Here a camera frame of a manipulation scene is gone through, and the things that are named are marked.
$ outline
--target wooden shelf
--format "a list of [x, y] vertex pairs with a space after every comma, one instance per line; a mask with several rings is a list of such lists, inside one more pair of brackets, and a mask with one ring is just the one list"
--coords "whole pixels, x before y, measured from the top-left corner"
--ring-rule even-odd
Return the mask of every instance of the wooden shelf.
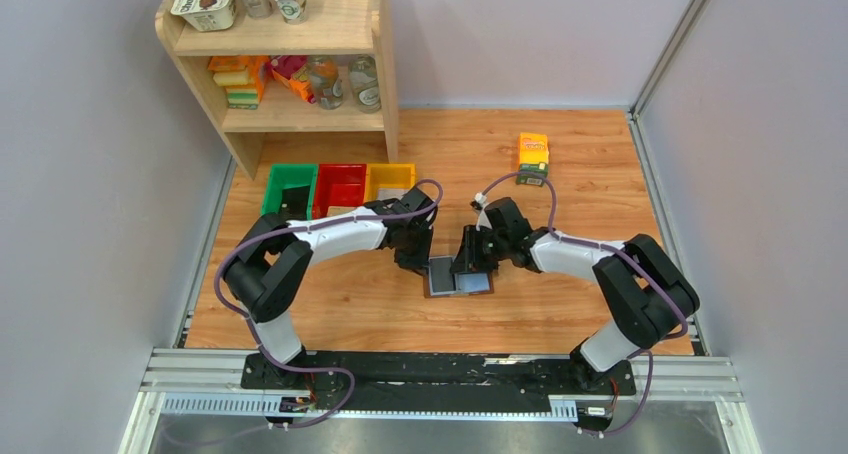
[[[389, 0], [307, 0], [309, 19], [286, 24], [274, 13], [251, 19], [238, 9], [232, 27], [198, 32], [171, 14], [174, 0], [162, 0], [156, 35], [197, 98], [239, 167], [256, 176], [266, 132], [382, 131], [390, 162], [398, 162], [398, 106]], [[373, 114], [354, 105], [347, 72], [345, 101], [326, 111], [298, 99], [275, 81], [255, 111], [229, 109], [224, 90], [207, 69], [214, 55], [372, 54], [377, 63], [383, 108]]]
[[259, 108], [250, 111], [229, 109], [221, 130], [224, 132], [337, 132], [382, 131], [383, 113], [364, 113], [356, 108], [347, 69], [339, 69], [344, 103], [328, 111], [309, 104], [279, 82], [268, 81], [268, 90]]
[[233, 27], [199, 32], [186, 24], [174, 46], [178, 56], [361, 54], [374, 50], [371, 0], [307, 0], [309, 20], [286, 24], [279, 13], [251, 19], [239, 12]]

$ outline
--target yellow bin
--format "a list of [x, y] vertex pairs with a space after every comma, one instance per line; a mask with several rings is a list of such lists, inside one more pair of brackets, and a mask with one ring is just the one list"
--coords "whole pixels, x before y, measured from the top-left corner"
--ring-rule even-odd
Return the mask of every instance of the yellow bin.
[[414, 185], [415, 164], [368, 164], [362, 202], [400, 198]]

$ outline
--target shelf board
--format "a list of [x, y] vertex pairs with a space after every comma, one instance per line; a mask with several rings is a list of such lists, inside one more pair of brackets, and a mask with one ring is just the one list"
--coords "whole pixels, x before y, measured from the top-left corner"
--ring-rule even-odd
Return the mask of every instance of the shelf board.
[[383, 113], [360, 112], [350, 91], [347, 69], [340, 69], [344, 102], [331, 111], [309, 104], [277, 81], [269, 80], [259, 108], [229, 109], [224, 132], [340, 132], [382, 131]]
[[307, 0], [309, 19], [286, 24], [275, 12], [251, 19], [242, 9], [233, 27], [200, 32], [185, 24], [174, 52], [178, 56], [238, 54], [362, 54], [373, 51], [371, 0]]

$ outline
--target white wall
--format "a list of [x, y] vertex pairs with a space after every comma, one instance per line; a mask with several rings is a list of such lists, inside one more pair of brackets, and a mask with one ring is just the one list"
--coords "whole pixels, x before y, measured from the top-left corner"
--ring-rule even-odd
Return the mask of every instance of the white wall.
[[844, 452], [848, 2], [712, 0], [644, 116], [763, 452]]
[[690, 0], [392, 0], [403, 105], [630, 105]]
[[112, 453], [226, 152], [161, 0], [0, 0], [0, 451]]

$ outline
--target green bin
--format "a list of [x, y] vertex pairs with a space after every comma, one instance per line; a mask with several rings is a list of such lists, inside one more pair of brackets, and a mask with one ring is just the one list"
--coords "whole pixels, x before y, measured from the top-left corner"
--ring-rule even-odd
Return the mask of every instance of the green bin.
[[306, 219], [312, 219], [312, 200], [315, 198], [317, 179], [317, 164], [274, 164], [271, 166], [268, 187], [265, 189], [262, 215], [280, 211], [280, 206], [286, 201], [286, 199], [283, 199], [283, 191], [308, 186], [309, 198], [306, 201], [305, 215]]

